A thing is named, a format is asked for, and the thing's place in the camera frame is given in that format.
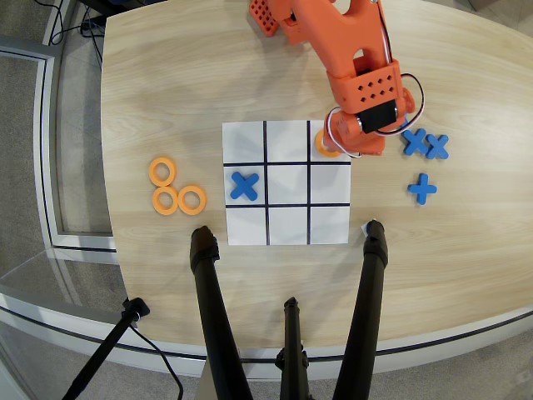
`wooden table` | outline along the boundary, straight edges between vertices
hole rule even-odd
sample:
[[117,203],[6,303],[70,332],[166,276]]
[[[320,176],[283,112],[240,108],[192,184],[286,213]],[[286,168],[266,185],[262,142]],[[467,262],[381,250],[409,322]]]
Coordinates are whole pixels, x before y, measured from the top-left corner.
[[[173,0],[111,17],[102,74],[107,199],[128,295],[150,338],[202,345],[192,231],[220,243],[217,273],[237,346],[283,345],[283,303],[301,307],[307,346],[346,343],[361,273],[360,226],[383,222],[389,246],[380,340],[457,327],[533,303],[533,40],[428,2],[384,1],[394,57],[426,90],[418,123],[450,137],[446,161],[352,163],[350,244],[228,247],[222,122],[322,119],[336,106],[308,44],[266,38],[247,1]],[[413,93],[416,87],[410,86]],[[176,188],[206,189],[204,212],[158,215],[148,165],[177,162]],[[417,207],[406,187],[439,192]]]

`white paper grid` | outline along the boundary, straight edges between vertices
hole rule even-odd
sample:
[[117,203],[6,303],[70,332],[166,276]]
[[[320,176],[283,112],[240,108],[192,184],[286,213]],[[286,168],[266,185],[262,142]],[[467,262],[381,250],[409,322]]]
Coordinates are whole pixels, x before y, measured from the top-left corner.
[[[348,243],[351,161],[315,148],[323,121],[222,124],[227,237],[230,245]],[[256,173],[257,200],[237,199],[232,174]]]

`orange o game piece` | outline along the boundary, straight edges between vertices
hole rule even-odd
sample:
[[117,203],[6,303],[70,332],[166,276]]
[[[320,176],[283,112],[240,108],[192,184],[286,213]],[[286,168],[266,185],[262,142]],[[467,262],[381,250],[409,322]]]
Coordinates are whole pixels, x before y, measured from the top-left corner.
[[[172,205],[169,208],[165,208],[161,204],[161,200],[159,199],[159,196],[161,196],[163,193],[168,193],[170,197],[172,198]],[[156,191],[153,193],[152,203],[153,203],[153,207],[161,215],[170,215],[174,213],[178,209],[178,204],[179,204],[177,190],[171,186],[158,187]]]
[[324,129],[322,129],[317,135],[316,135],[316,138],[315,138],[315,147],[316,147],[316,150],[318,150],[318,152],[324,156],[324,157],[328,157],[328,158],[335,158],[335,157],[339,157],[342,155],[341,152],[330,152],[328,150],[326,150],[326,148],[324,147],[324,144],[323,144],[323,140],[324,140]]
[[[156,168],[157,168],[157,165],[159,164],[165,164],[168,168],[168,178],[165,179],[164,181],[162,181],[157,173],[156,173]],[[159,158],[156,158],[155,160],[152,161],[152,163],[150,164],[150,180],[152,181],[152,183],[158,187],[162,187],[162,186],[168,186],[172,183],[172,181],[174,179],[176,179],[176,172],[177,172],[177,168],[176,168],[176,163],[173,162],[170,158],[168,157],[159,157]]]
[[[196,193],[197,196],[200,198],[200,204],[196,208],[189,207],[185,203],[185,195],[189,192]],[[207,204],[207,195],[206,192],[198,186],[185,186],[182,190],[180,190],[179,194],[177,195],[177,204],[179,204],[180,209],[188,215],[197,215],[201,213]]]

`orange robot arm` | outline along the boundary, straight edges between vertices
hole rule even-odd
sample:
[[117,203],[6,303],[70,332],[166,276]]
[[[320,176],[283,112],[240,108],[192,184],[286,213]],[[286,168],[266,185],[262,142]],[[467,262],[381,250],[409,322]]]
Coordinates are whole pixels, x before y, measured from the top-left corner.
[[253,0],[250,12],[267,36],[281,26],[290,44],[308,41],[326,67],[340,106],[326,116],[326,149],[381,155],[385,136],[400,133],[394,129],[415,111],[392,58],[381,0],[351,0],[345,14],[329,0]]

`blue cross piece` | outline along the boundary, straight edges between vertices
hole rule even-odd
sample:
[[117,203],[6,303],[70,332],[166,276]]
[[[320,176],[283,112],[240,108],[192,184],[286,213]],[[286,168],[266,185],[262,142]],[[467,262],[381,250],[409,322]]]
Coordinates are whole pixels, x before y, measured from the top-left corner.
[[444,149],[444,146],[449,140],[446,135],[440,135],[438,139],[435,135],[427,135],[426,140],[431,145],[430,151],[426,154],[428,159],[432,160],[438,156],[443,160],[446,160],[450,156],[450,154]]
[[255,202],[257,200],[257,192],[253,189],[253,185],[259,181],[259,175],[253,173],[247,178],[244,178],[240,172],[234,172],[232,179],[237,184],[231,193],[233,200],[238,199],[242,194],[246,194],[247,197]]
[[418,195],[416,200],[421,206],[426,204],[426,199],[427,199],[428,194],[436,193],[436,186],[429,185],[428,184],[429,181],[430,181],[430,177],[427,176],[427,173],[421,173],[420,176],[418,177],[418,184],[409,185],[407,187],[407,190],[409,192],[415,193]]
[[424,138],[426,137],[425,129],[418,129],[416,133],[407,129],[401,135],[407,140],[407,142],[409,142],[406,149],[403,151],[406,156],[412,156],[417,150],[422,154],[427,154],[429,148],[424,143]]

